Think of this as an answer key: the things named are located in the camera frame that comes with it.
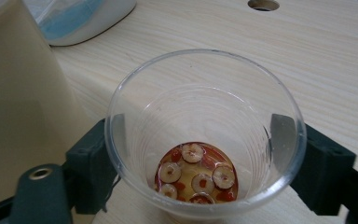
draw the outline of red liquid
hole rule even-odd
[[[157,192],[189,203],[226,203],[237,199],[238,180],[220,149],[190,142],[172,148],[158,164]]]

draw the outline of round fruit slice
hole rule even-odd
[[[191,180],[191,188],[196,193],[211,194],[214,189],[214,183],[212,178],[206,174],[195,175]]]
[[[186,144],[182,148],[182,158],[188,163],[199,162],[203,157],[203,149],[200,145],[193,143]]]
[[[181,175],[182,171],[176,162],[165,162],[159,169],[159,178],[167,184],[177,181]]]
[[[204,194],[196,194],[194,195],[191,199],[190,199],[191,203],[202,203],[202,204],[206,204],[206,203],[214,203],[213,199],[211,196],[209,195],[204,195]]]
[[[172,184],[165,184],[161,186],[161,189],[159,189],[158,192],[172,199],[176,199],[178,197],[178,191]]]
[[[219,166],[214,169],[212,179],[215,185],[220,189],[229,189],[235,183],[234,172],[227,166]]]

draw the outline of clear plastic cup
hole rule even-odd
[[[168,53],[131,72],[113,95],[105,135],[128,185],[174,217],[195,220],[268,202],[295,177],[306,145],[303,119],[280,80],[257,63],[212,49]],[[236,201],[184,203],[154,190],[161,158],[187,142],[211,144],[231,159]]]

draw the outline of light wooden table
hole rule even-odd
[[[294,95],[304,120],[358,156],[358,1],[278,0],[265,12],[246,0],[138,0],[106,32],[53,48],[94,121],[119,81],[141,63],[179,49],[221,49],[256,61]],[[358,170],[358,157],[355,164]],[[167,223],[121,181],[95,223]],[[288,188],[271,203],[223,223],[343,223],[317,217]]]

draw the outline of beige container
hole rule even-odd
[[[21,0],[0,0],[0,201],[20,175],[65,152],[91,127]]]

